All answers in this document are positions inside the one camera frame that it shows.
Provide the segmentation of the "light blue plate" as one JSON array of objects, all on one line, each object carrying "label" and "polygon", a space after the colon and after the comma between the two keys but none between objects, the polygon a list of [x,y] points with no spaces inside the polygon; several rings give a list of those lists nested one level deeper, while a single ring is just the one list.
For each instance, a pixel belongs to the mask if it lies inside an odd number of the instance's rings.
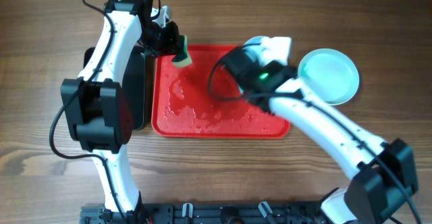
[{"label": "light blue plate", "polygon": [[329,105],[352,99],[360,88],[360,74],[354,62],[335,49],[315,49],[298,65],[298,77]]},{"label": "light blue plate", "polygon": [[239,90],[242,94],[261,92],[266,76],[264,66],[259,64],[259,45],[263,36],[256,36],[244,43],[240,49],[240,58],[237,64],[240,71],[236,75]]}]

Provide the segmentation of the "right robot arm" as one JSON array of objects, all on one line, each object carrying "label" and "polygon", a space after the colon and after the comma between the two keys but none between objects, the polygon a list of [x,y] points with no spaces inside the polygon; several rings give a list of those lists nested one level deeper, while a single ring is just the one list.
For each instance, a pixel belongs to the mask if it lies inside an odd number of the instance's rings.
[{"label": "right robot arm", "polygon": [[320,99],[295,67],[265,61],[250,45],[235,47],[218,64],[236,80],[241,99],[293,123],[341,167],[350,183],[321,202],[329,221],[384,223],[407,204],[421,222],[412,201],[419,189],[414,154],[405,141],[388,142],[363,129]]}]

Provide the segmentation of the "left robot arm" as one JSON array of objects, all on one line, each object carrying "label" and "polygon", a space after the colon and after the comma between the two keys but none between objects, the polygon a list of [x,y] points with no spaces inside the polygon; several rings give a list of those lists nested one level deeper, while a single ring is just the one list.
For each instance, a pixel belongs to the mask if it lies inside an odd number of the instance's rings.
[{"label": "left robot arm", "polygon": [[105,201],[81,210],[82,223],[150,223],[130,169],[127,144],[144,123],[145,63],[149,56],[171,55],[176,64],[191,60],[187,39],[178,32],[168,6],[151,0],[108,0],[104,26],[75,79],[60,93],[70,136],[82,156],[93,160]]}]

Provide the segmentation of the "green yellow sponge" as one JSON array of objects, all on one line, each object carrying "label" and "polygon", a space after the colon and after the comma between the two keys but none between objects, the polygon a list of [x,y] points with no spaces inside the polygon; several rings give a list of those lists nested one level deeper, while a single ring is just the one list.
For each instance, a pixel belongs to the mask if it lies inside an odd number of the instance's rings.
[{"label": "green yellow sponge", "polygon": [[179,35],[178,51],[171,62],[176,67],[186,67],[192,64],[192,58],[188,52],[188,37],[186,35]]}]

